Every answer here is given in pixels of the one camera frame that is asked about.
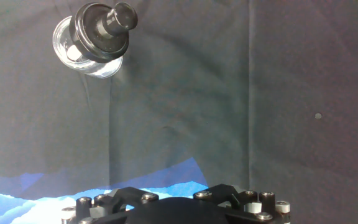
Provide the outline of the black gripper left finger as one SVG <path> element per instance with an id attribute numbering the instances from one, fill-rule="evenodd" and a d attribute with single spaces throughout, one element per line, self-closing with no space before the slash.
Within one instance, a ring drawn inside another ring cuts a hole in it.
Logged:
<path id="1" fill-rule="evenodd" d="M 94 224 L 104 217 L 118 214 L 119 218 L 127 211 L 127 206 L 136 207 L 159 199 L 159 196 L 134 187 L 112 190 L 107 194 L 99 194 L 93 198 L 80 197 L 75 205 L 61 209 L 61 224 Z"/>

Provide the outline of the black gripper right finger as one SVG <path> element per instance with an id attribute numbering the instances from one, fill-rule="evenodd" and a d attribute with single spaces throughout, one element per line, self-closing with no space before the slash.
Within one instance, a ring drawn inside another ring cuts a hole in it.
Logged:
<path id="1" fill-rule="evenodd" d="M 213 223 L 290 224 L 291 206 L 277 201 L 273 192 L 257 192 L 219 184 L 193 194 L 202 211 Z"/>

